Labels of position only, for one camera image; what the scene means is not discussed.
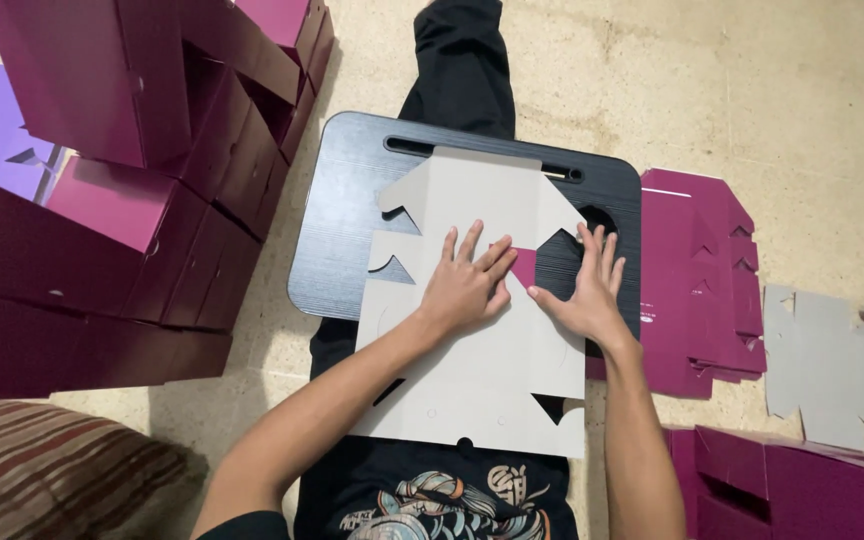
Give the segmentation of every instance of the black lap desk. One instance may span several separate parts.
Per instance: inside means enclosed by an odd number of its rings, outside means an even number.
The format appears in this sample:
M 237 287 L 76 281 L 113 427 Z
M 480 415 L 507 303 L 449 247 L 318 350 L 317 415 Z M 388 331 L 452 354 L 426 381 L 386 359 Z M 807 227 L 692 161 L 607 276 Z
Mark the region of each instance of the black lap desk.
M 322 132 L 289 273 L 289 298 L 296 308 L 354 321 L 366 278 L 412 283 L 395 262 L 379 272 L 368 271 L 373 230 L 419 234 L 401 208 L 383 215 L 378 193 L 421 164 L 436 145 L 541 160 L 542 171 L 590 229 L 597 224 L 617 229 L 616 257 L 626 258 L 618 308 L 639 337 L 642 182 L 629 163 L 363 112 L 340 112 Z M 456 224 L 460 229 L 471 225 Z M 535 283 L 569 299 L 581 258 L 581 244 L 560 230 L 537 250 Z

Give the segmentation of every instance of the white cardboard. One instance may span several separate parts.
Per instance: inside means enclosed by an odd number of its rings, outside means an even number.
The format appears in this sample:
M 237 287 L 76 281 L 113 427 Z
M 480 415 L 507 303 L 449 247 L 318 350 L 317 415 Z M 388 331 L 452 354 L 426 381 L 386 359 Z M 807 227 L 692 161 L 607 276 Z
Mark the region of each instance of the white cardboard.
M 858 310 L 847 300 L 768 285 L 763 312 L 769 412 L 785 416 L 798 408 L 807 440 L 864 452 Z
M 374 232 L 368 269 L 395 256 L 414 285 L 366 280 L 359 349 L 419 306 L 452 226 L 458 249 L 474 221 L 483 221 L 478 258 L 503 235 L 513 247 L 537 250 L 559 229 L 574 235 L 584 221 L 539 161 L 443 147 L 383 190 L 378 204 L 382 212 L 404 207 L 421 236 Z M 441 444 L 467 437 L 481 448 L 582 458 L 584 409 L 557 425 L 531 394 L 584 399 L 585 340 L 550 319 L 512 273 L 506 287 L 511 302 L 498 317 L 415 362 L 352 433 Z

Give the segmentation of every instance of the hand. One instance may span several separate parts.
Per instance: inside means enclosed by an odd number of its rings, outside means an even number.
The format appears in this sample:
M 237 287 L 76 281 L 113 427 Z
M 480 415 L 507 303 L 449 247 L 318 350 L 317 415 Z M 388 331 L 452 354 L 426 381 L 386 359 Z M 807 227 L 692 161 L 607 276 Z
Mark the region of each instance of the hand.
M 441 260 L 415 312 L 442 338 L 481 325 L 495 317 L 512 299 L 505 288 L 505 273 L 517 254 L 516 250 L 509 249 L 512 238 L 508 234 L 502 236 L 472 262 L 480 235 L 482 221 L 475 220 L 456 255 L 459 231 L 456 227 L 450 228 L 441 248 Z M 489 299 L 493 289 L 495 294 Z
M 625 257 L 613 266 L 618 237 L 614 232 L 609 234 L 603 249 L 605 227 L 601 225 L 592 234 L 585 223 L 579 223 L 579 235 L 585 253 L 579 275 L 575 276 L 572 298 L 562 301 L 536 286 L 529 287 L 529 296 L 570 331 L 598 343 L 603 352 L 614 353 L 628 340 L 635 341 L 616 304 Z

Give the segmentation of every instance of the graphic print on t-shirt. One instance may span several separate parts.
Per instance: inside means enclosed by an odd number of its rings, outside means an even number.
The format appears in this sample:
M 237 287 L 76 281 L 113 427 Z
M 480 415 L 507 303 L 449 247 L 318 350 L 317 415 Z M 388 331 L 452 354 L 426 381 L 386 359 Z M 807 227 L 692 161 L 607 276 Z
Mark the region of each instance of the graphic print on t-shirt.
M 378 508 L 351 512 L 340 527 L 349 540 L 547 540 L 549 520 L 536 509 L 536 498 L 549 486 L 528 494 L 525 465 L 492 467 L 488 489 L 499 500 L 522 510 L 498 521 L 498 501 L 462 478 L 446 472 L 423 472 L 401 481 L 395 493 L 378 492 Z

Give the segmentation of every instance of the stained floor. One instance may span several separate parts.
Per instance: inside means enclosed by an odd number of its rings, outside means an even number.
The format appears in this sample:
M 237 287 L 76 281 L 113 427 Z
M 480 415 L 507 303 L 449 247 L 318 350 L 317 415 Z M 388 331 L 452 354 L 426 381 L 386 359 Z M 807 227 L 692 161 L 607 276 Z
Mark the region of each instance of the stained floor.
M 55 394 L 52 402 L 191 446 L 217 462 L 301 387 L 315 317 L 285 293 L 318 137 L 346 110 L 394 117 L 414 77 L 425 0 L 329 0 L 338 36 L 324 92 L 217 379 Z M 864 1 L 508 0 L 501 26 L 523 141 L 727 180 L 755 220 L 762 283 L 864 301 Z M 662 421 L 797 435 L 761 382 L 708 401 L 655 397 Z M 573 463 L 580 531 L 605 538 L 604 388 L 586 393 L 588 457 Z M 295 490 L 286 513 L 295 511 Z M 195 508 L 168 536 L 187 534 Z

